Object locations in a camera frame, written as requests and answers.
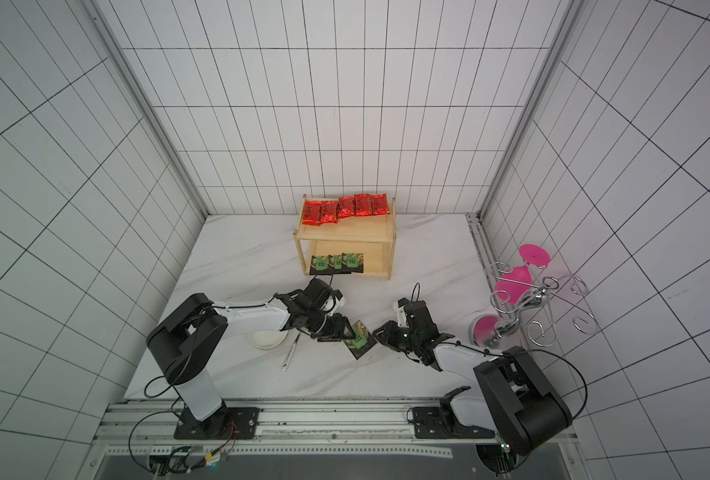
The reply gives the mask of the green tea bag four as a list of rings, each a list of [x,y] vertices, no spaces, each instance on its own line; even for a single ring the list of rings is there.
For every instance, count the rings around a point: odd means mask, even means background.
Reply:
[[[354,359],[359,360],[376,345],[376,340],[367,327],[358,321],[345,328],[343,343]]]

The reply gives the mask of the green tea bag two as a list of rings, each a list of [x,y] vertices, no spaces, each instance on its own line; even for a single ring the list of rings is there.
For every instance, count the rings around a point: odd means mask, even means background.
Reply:
[[[313,276],[330,275],[331,270],[329,258],[329,255],[312,255],[310,259],[309,274]]]

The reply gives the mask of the green tea bag three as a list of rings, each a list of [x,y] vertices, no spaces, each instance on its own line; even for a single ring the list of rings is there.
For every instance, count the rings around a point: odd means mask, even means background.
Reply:
[[[364,272],[364,254],[363,253],[343,253],[342,268],[347,274],[363,273]]]

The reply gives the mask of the red tea bag two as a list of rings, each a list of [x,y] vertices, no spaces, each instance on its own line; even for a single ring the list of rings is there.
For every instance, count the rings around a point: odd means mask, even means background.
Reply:
[[[320,204],[320,224],[336,224],[338,222],[339,202],[322,201]]]

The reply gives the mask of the red tea bag one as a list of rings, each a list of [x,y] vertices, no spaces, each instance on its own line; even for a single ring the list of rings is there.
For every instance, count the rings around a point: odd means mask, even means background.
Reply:
[[[302,209],[302,224],[317,226],[321,224],[322,203],[306,200]]]

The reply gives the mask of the red tea bag three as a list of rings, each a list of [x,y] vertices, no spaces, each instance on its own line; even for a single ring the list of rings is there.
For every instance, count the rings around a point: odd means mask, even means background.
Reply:
[[[337,218],[343,219],[356,215],[355,197],[345,196],[340,197],[337,202]]]

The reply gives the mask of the red tea bag four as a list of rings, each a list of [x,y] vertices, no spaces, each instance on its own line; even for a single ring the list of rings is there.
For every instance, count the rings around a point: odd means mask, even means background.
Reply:
[[[357,217],[373,215],[373,198],[370,194],[357,194],[354,196],[354,213]]]

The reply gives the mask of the red tea bag five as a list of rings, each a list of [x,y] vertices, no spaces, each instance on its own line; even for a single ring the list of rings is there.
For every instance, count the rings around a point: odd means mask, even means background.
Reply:
[[[388,215],[390,213],[390,202],[386,194],[376,194],[371,196],[371,214],[373,216]]]

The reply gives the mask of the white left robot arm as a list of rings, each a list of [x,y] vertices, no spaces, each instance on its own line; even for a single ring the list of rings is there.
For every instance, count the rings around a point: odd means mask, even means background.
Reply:
[[[217,305],[203,293],[187,297],[146,338],[147,350],[168,386],[198,423],[219,415],[225,405],[207,372],[219,344],[254,332],[298,330],[318,342],[355,338],[338,312],[343,294],[314,278],[303,289],[276,293],[254,303]]]

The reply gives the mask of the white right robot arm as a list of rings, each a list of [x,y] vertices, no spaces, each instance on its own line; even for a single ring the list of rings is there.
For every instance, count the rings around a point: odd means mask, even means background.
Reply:
[[[521,456],[572,426],[574,415],[531,353],[489,350],[442,333],[424,301],[401,299],[398,318],[373,332],[381,345],[463,384],[436,407],[414,407],[419,439],[497,439]]]

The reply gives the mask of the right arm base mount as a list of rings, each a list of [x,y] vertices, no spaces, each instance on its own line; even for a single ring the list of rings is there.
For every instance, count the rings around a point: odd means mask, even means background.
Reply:
[[[417,439],[493,439],[494,430],[477,425],[466,426],[459,422],[451,407],[451,401],[458,395],[467,393],[470,386],[458,387],[439,400],[438,407],[411,407],[406,420],[414,427]]]

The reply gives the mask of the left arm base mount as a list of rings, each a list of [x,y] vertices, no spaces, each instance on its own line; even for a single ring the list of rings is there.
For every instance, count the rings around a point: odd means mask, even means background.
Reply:
[[[179,415],[173,437],[176,440],[250,440],[255,437],[260,409],[228,408],[222,405],[204,420],[197,420],[189,407]]]

